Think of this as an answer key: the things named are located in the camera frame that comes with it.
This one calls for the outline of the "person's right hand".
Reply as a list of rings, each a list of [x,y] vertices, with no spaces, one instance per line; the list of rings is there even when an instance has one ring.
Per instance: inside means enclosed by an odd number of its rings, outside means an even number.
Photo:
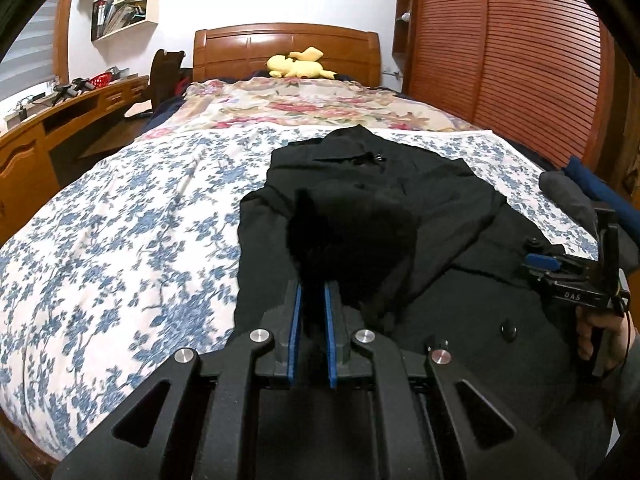
[[[589,361],[592,357],[596,348],[593,343],[593,333],[600,328],[605,335],[608,335],[608,341],[603,341],[601,344],[601,349],[608,358],[604,368],[612,370],[624,362],[627,351],[634,344],[637,336],[637,330],[629,312],[624,318],[620,318],[614,314],[599,314],[590,309],[578,307],[576,318],[577,352],[581,359]]]

